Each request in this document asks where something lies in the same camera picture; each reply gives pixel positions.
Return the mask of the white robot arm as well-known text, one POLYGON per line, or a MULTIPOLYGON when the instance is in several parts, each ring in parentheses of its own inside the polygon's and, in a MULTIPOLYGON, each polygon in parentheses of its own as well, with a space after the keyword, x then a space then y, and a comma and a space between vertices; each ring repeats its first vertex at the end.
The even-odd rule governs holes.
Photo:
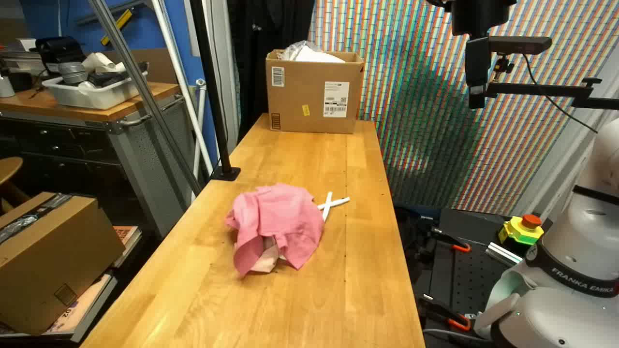
POLYGON ((475 332, 508 348, 619 348, 619 119, 552 228, 494 284, 475 332))

